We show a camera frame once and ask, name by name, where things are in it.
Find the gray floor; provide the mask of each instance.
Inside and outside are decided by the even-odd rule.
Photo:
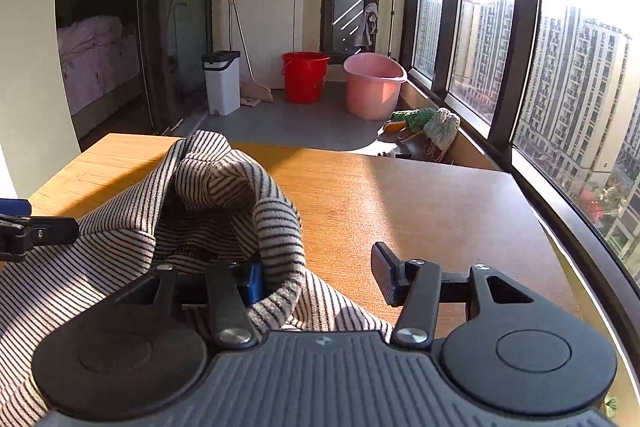
[[[197,128],[221,133],[232,142],[372,155],[393,149],[393,144],[376,140],[384,121],[363,120],[345,110],[345,90],[343,82],[327,82],[322,99],[311,104],[287,102],[284,90],[274,90],[273,103],[241,106],[227,116],[207,114]]]

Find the pink bedspread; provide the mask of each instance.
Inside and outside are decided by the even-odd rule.
[[[122,36],[117,18],[92,17],[60,28],[58,51],[71,114],[140,72],[136,36]]]

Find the bucket handle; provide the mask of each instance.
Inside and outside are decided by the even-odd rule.
[[[230,61],[228,61],[224,66],[222,66],[221,68],[207,68],[204,64],[202,65],[202,69],[205,71],[224,71],[226,70],[226,68],[228,68],[234,61],[235,59],[232,58]]]

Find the logo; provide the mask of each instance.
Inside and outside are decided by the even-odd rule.
[[[333,341],[329,337],[320,337],[319,339],[316,339],[316,344],[322,347],[328,346],[332,342]]]

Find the bed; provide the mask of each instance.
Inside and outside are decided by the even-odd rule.
[[[135,26],[95,16],[58,29],[66,98],[78,139],[144,89]]]

